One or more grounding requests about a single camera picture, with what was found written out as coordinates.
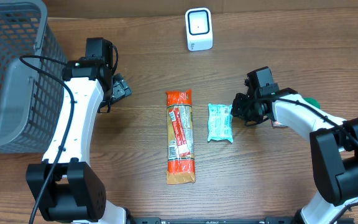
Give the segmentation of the small orange white box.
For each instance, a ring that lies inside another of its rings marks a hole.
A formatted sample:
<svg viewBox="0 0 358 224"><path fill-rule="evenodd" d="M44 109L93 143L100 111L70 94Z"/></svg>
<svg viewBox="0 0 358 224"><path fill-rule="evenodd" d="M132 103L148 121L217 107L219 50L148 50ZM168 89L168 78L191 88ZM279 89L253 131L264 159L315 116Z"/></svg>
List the small orange white box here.
<svg viewBox="0 0 358 224"><path fill-rule="evenodd" d="M278 121L272 121L272 127L273 128L287 128L284 124L278 122Z"/></svg>

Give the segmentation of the teal snack packet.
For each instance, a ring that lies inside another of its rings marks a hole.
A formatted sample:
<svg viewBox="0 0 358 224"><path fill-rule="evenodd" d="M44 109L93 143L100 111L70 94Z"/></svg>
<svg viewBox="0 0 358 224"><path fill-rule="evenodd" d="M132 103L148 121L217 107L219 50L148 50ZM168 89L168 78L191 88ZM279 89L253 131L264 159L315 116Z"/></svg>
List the teal snack packet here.
<svg viewBox="0 0 358 224"><path fill-rule="evenodd" d="M233 143L231 110L232 105L208 104L208 142L227 140Z"/></svg>

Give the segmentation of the green capped bottle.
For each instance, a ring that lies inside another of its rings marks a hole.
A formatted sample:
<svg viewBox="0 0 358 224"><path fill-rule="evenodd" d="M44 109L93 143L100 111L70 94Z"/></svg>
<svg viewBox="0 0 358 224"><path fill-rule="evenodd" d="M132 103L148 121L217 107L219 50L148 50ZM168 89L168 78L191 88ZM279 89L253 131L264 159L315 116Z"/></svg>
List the green capped bottle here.
<svg viewBox="0 0 358 224"><path fill-rule="evenodd" d="M320 103L314 98L304 98L304 100L318 109L321 108Z"/></svg>

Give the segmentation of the long orange spaghetti packet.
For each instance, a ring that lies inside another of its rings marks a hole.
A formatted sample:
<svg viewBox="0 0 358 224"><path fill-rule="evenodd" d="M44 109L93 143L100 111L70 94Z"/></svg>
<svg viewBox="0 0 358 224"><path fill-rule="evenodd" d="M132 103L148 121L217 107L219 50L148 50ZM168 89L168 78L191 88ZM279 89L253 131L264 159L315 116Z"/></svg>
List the long orange spaghetti packet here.
<svg viewBox="0 0 358 224"><path fill-rule="evenodd" d="M168 185L196 182L192 91L167 91Z"/></svg>

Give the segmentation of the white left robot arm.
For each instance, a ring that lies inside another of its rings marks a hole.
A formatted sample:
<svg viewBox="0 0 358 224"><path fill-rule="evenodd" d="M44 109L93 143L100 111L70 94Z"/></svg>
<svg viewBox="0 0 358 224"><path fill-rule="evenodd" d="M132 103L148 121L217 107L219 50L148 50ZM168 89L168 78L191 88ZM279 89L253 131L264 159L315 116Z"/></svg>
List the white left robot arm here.
<svg viewBox="0 0 358 224"><path fill-rule="evenodd" d="M29 221L40 212L59 223L133 223L130 211L107 199L103 182L90 167L90 143L101 108L131 95L120 73L117 47L102 38L86 41L85 56L63 63L64 100L50 145L40 164L30 164L26 182L35 199Z"/></svg>

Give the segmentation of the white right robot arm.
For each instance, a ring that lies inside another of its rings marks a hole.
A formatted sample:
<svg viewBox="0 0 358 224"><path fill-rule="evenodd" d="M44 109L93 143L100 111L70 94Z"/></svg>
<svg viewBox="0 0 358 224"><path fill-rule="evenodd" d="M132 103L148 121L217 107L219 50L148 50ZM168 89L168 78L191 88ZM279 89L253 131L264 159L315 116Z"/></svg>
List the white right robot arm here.
<svg viewBox="0 0 358 224"><path fill-rule="evenodd" d="M317 192L287 223L353 223L342 216L358 206L358 118L330 115L291 88L281 89L268 67L247 74L246 93L237 93L231 114L246 126L266 120L289 127L311 148Z"/></svg>

